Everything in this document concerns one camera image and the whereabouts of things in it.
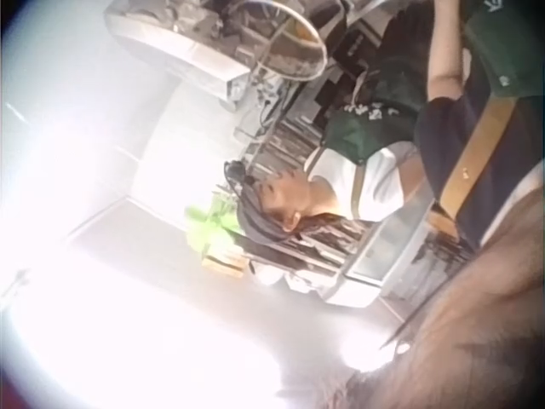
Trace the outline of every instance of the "woman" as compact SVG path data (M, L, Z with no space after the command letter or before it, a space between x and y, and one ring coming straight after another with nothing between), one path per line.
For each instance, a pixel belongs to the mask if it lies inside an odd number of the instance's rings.
M509 9L515 4L521 9ZM524 42L511 45L523 49L539 43L527 49L539 58L528 64L532 55L523 58L524 50L507 49L502 55L488 44L483 54L473 52L464 87L460 5L460 0L435 0L429 103L419 117L416 140L437 199L480 251L439 293L410 351L365 380L354 378L329 402L331 408L545 406L543 96L542 79L536 80L543 38L539 26L511 25L517 19L532 22L531 10L523 7L528 3L481 3L466 23L468 36L481 32L483 40L490 33L482 30L495 26L493 40L508 48L511 40L503 34L517 37L525 31ZM476 22L483 26L472 26ZM479 42L474 46L479 51ZM502 64L494 65L494 58ZM491 67L500 72L498 78ZM512 73L508 82L500 79L506 70ZM494 115L498 107L508 108L503 116ZM485 142L472 145L481 134ZM497 144L490 145L495 139ZM465 192L453 205L445 199L456 191L453 170L475 152L485 156L485 167L471 175L479 158L467 161L459 185Z
M279 242L342 218L379 222L411 197L424 179L413 131L426 102L432 28L431 4L400 12L365 78L370 101L358 101L357 87L304 169L246 180L238 220L249 238Z

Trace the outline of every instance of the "tan strap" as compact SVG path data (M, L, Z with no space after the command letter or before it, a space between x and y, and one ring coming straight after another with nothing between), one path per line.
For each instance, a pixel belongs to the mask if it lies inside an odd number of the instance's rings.
M354 182L352 185L352 197L350 199L350 206L352 209L352 217L354 220L359 220L359 198L361 198L361 191L364 188L365 178L365 166L356 166L354 172Z
M305 171L305 173L306 173L307 175L310 175L310 172L313 171L314 166L316 166L316 164L318 163L318 160L320 159L320 157L322 156L322 154L324 153L324 151L325 151L325 147L320 147L320 148L318 149L318 151L317 151L316 154L314 155L313 160L311 160L310 164L308 164L307 170Z
M491 97L488 100L468 144L441 193L439 200L441 207L452 219L456 218L496 150L516 104L517 98Z

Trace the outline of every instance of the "woman's ear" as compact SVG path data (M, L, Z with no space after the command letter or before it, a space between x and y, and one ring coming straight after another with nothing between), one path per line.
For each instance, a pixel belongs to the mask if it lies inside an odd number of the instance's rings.
M293 232L299 221L301 220L301 213L299 211L293 212L290 216L286 216L282 223L282 229L285 232Z

